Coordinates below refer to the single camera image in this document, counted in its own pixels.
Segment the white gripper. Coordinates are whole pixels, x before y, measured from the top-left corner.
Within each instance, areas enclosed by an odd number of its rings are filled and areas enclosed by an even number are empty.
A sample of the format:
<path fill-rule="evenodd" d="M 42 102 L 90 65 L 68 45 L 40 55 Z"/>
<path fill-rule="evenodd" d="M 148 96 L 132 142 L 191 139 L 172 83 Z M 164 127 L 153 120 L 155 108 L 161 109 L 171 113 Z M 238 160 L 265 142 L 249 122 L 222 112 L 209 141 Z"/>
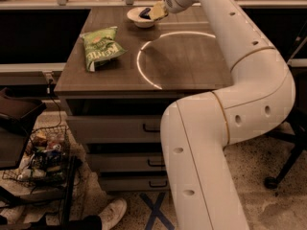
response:
<path fill-rule="evenodd" d="M 156 2 L 149 11 L 152 21 L 160 20 L 168 15 L 168 12 L 183 12 L 198 0 L 164 0 Z"/>

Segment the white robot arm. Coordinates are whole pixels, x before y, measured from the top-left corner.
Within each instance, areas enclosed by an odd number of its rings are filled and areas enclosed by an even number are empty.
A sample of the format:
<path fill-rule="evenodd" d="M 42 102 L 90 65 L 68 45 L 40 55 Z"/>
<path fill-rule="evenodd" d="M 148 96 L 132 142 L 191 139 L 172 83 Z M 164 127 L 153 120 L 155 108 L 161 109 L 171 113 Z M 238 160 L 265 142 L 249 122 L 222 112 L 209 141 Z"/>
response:
<path fill-rule="evenodd" d="M 179 230 L 249 230 L 223 149 L 278 127 L 295 102 L 283 57 L 234 0 L 164 0 L 168 12 L 200 3 L 233 83 L 179 99 L 160 125 Z"/>

